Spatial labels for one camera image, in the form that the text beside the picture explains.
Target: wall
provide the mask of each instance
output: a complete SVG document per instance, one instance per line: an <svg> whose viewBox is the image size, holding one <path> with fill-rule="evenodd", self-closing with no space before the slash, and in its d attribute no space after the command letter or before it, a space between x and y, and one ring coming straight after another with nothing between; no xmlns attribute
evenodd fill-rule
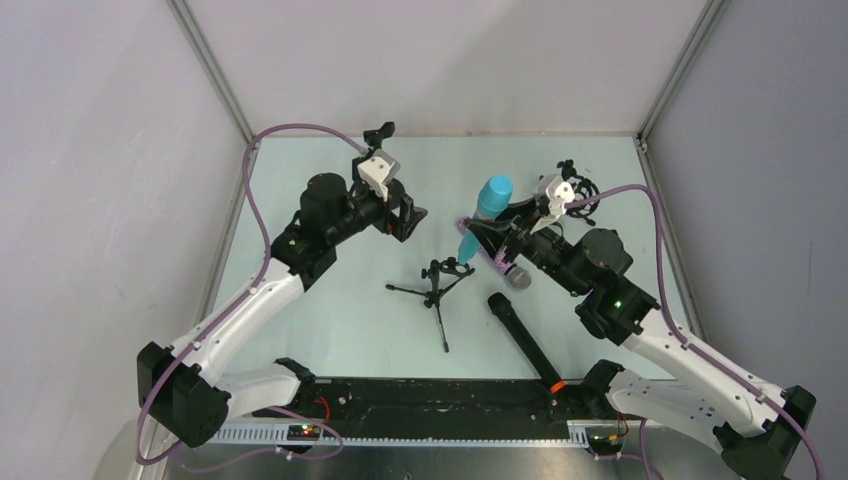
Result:
<svg viewBox="0 0 848 480"><path fill-rule="evenodd" d="M848 469L848 4L734 2L648 139L716 347L818 397ZM803 447L791 478L812 478Z"/></svg>
<svg viewBox="0 0 848 480"><path fill-rule="evenodd" d="M189 2L255 130L635 132L705 0Z"/></svg>
<svg viewBox="0 0 848 480"><path fill-rule="evenodd" d="M136 353L199 314L243 144L164 1L0 10L0 477L91 478Z"/></svg>

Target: mini tripod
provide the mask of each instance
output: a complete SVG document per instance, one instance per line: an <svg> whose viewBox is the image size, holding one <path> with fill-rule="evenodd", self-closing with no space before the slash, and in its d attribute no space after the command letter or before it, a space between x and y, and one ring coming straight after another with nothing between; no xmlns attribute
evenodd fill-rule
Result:
<svg viewBox="0 0 848 480"><path fill-rule="evenodd" d="M453 281L446 288L439 288L439 274L446 273L448 275L453 275L457 277L456 280ZM456 261L455 257L449 257L445 261L431 260L430 268L421 269L421 279L426 280L430 279L430 291L429 292L418 292L415 290L409 290L406 288L400 288L392 285L391 283L386 284L386 289L397 292L411 293L413 295L420 295L424 297L424 306L427 308L436 307L436 317L439 321L439 332L442 334L442 344L445 348L445 353L450 352L450 348L448 348L448 339L445 336L445 326L442 323L442 311L439 309L440 302L442 297L444 297L457 283L460 282L465 277L470 276L474 273L474 269L470 268L468 264L461 265Z"/></svg>

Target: robotic arm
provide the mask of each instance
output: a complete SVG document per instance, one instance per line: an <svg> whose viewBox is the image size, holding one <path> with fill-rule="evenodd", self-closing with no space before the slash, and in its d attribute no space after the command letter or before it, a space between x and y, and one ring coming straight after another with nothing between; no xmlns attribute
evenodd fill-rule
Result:
<svg viewBox="0 0 848 480"><path fill-rule="evenodd" d="M150 406L153 418L189 447L205 443L229 418L291 402L300 386L299 372L293 371L296 365L280 361L255 372L224 372L268 319L330 268L337 245L369 225L403 242L427 215L394 178L400 164L381 148L382 140L393 132L392 123L365 132L370 149L352 162L350 190L334 173L309 180L300 196L300 210L271 245L264 273L260 269L240 293L168 347L151 342L138 354L139 404L143 405L177 352L191 347ZM215 321L219 322L216 328L197 340Z"/></svg>
<svg viewBox="0 0 848 480"><path fill-rule="evenodd" d="M624 346L678 380L651 381L602 360L584 384L605 395L620 412L655 420L706 444L746 479L782 478L800 437L769 399L806 426L815 397L802 387L784 390L700 339L683 337L684 327L669 325L657 301L625 277L633 258L615 230L592 229L571 245L547 228L550 217L562 210L550 208L558 200L537 189L532 198L510 205L495 220L469 220L467 227L491 257L514 261L523 255L572 296L585 295L575 311L594 337ZM545 228L538 228L540 219L548 219ZM762 394L751 393L722 367Z"/></svg>

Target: microphone head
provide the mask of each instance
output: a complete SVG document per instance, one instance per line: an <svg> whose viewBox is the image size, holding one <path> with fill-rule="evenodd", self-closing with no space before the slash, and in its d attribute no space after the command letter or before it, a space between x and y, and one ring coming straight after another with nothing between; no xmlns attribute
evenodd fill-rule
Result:
<svg viewBox="0 0 848 480"><path fill-rule="evenodd" d="M512 288L518 291L526 290L530 284L533 283L533 277L530 276L530 272L518 265L513 265L512 268L506 272L506 280Z"/></svg>

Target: white table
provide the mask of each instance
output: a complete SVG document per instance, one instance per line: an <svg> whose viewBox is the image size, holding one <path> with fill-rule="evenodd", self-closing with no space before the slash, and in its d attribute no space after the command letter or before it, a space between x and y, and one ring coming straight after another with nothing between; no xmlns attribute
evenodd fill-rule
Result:
<svg viewBox="0 0 848 480"><path fill-rule="evenodd" d="M650 378L668 378L654 364L608 341L590 336L574 307L582 300L542 274L526 260L533 275L524 292L508 289L483 258L477 272L442 301L450 353L444 353L435 320L421 298L385 289L387 282L426 290L421 269L433 258L455 256L460 242L456 220L473 212L477 193L491 175L509 176L513 201L527 198L541 174L556 172L560 160L573 158L580 173L606 190L644 183L629 137L416 137L392 138L384 149L402 168L403 182L417 206L429 210L412 238L368 230L337 248L338 261L307 292L276 315L236 357L231 373L263 368L279 357L292 357L323 376L535 378L536 373L486 299L504 292L564 378L582 378L598 359L621 363ZM252 186L260 211L275 238L298 208L307 180L336 172L350 182L356 153L335 138L270 138L262 142ZM658 298L653 224L647 198L628 192L604 200L593 216L598 227L613 228L633 256L627 272L635 284ZM576 242L589 226L565 218L565 237ZM257 268L262 255L259 230L245 204L232 242L217 302L229 297ZM668 259L666 284L677 289ZM670 291L671 311L683 324L679 293Z"/></svg>

